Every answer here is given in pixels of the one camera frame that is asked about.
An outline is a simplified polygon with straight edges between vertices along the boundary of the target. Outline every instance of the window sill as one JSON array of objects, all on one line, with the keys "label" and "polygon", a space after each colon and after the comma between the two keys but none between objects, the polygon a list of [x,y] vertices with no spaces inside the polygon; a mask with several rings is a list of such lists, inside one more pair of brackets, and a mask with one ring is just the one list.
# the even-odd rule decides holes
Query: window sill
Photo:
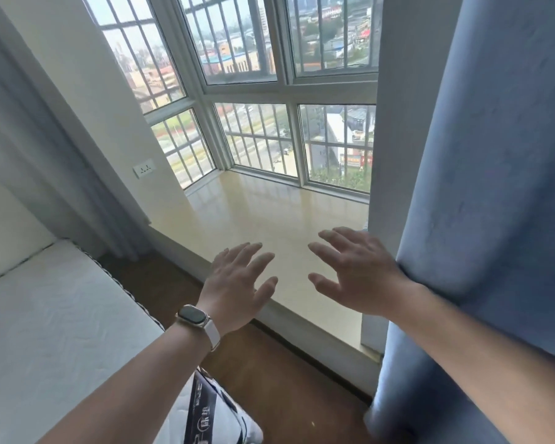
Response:
[{"label": "window sill", "polygon": [[[285,307],[330,340],[335,338],[361,354],[358,358],[370,360],[377,377],[380,355],[360,344],[362,314],[318,294],[307,279],[309,272],[336,277],[333,269],[308,250],[307,244],[319,239],[318,231],[338,225],[362,229],[367,217],[365,203],[223,171],[188,194],[185,205],[151,218],[150,225],[208,262],[226,247],[262,241],[263,250],[274,252],[276,258],[260,280],[278,276],[273,300],[280,311],[286,311]],[[286,339],[292,332],[270,327]]]}]

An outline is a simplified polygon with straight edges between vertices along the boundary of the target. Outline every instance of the wall socket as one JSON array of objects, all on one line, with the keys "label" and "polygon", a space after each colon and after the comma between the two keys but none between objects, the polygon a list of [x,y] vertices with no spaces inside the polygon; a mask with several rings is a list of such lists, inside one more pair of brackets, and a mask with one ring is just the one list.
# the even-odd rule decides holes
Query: wall socket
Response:
[{"label": "wall socket", "polygon": [[151,158],[134,167],[134,173],[138,179],[143,178],[154,170],[156,170],[156,165],[154,165]]}]

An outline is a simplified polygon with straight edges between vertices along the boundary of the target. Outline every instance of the brown floor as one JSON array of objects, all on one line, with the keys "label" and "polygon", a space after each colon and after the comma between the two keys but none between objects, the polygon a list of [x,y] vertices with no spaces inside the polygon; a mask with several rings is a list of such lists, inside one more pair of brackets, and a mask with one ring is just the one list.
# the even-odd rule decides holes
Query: brown floor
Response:
[{"label": "brown floor", "polygon": [[[201,290],[158,254],[138,263],[102,262],[165,327]],[[202,367],[257,421],[267,444],[371,442],[365,403],[251,324],[224,337]]]}]

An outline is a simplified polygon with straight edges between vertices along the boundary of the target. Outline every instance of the window pane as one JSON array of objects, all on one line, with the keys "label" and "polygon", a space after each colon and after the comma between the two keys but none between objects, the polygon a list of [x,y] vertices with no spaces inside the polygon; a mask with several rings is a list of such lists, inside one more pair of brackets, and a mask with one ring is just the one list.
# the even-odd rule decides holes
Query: window pane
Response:
[{"label": "window pane", "polygon": [[191,109],[152,126],[152,132],[182,188],[215,169]]},{"label": "window pane", "polygon": [[370,192],[376,106],[302,105],[309,179]]},{"label": "window pane", "polygon": [[288,0],[296,74],[357,67],[377,71],[383,1]]},{"label": "window pane", "polygon": [[235,164],[298,177],[284,104],[217,103]]},{"label": "window pane", "polygon": [[208,84],[276,80],[263,0],[180,0]]},{"label": "window pane", "polygon": [[147,0],[84,0],[84,4],[103,31],[142,112],[185,96]]}]

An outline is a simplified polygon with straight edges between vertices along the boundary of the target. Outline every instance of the mattress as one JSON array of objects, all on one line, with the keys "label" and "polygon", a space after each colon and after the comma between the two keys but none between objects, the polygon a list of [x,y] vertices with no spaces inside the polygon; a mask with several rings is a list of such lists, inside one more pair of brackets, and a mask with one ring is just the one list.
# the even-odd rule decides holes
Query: mattress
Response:
[{"label": "mattress", "polygon": [[[126,291],[69,241],[0,277],[0,443],[36,442],[161,334]],[[202,395],[214,408],[204,418],[207,435],[196,437],[202,418],[194,417],[201,411],[194,410],[193,398]],[[187,443],[212,434],[220,444],[263,439],[238,404],[197,371],[155,442]]]}]

